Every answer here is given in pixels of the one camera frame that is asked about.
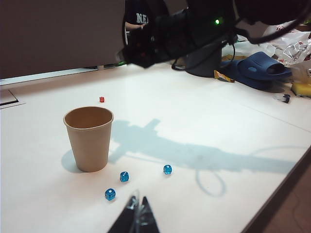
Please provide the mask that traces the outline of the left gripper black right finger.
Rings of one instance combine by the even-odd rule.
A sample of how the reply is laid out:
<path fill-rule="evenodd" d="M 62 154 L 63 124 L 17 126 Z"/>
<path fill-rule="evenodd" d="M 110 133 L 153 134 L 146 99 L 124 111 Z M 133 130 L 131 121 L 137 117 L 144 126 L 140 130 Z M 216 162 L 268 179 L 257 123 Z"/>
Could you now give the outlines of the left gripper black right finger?
<path fill-rule="evenodd" d="M 147 197 L 138 209 L 138 233 L 160 233 Z"/>

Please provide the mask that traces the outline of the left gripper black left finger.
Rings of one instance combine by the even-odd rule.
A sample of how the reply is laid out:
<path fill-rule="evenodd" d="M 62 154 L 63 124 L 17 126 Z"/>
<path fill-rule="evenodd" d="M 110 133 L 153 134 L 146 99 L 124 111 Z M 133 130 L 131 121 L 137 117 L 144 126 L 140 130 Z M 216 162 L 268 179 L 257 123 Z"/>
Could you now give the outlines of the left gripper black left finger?
<path fill-rule="evenodd" d="M 127 200 L 122 212 L 109 229 L 109 233 L 134 233 L 139 207 L 139 192 L 133 192 Z"/>

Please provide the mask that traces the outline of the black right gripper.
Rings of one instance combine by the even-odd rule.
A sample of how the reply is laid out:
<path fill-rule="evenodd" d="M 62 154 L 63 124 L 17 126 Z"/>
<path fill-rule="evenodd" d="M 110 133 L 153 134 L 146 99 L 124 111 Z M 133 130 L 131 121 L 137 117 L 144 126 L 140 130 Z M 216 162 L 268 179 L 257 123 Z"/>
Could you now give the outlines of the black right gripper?
<path fill-rule="evenodd" d="M 189 18 L 190 11 L 186 8 L 132 30 L 123 48 L 123 60 L 135 65 L 140 62 L 141 67 L 149 68 L 187 54 L 193 48 L 187 45 L 190 41 Z"/>

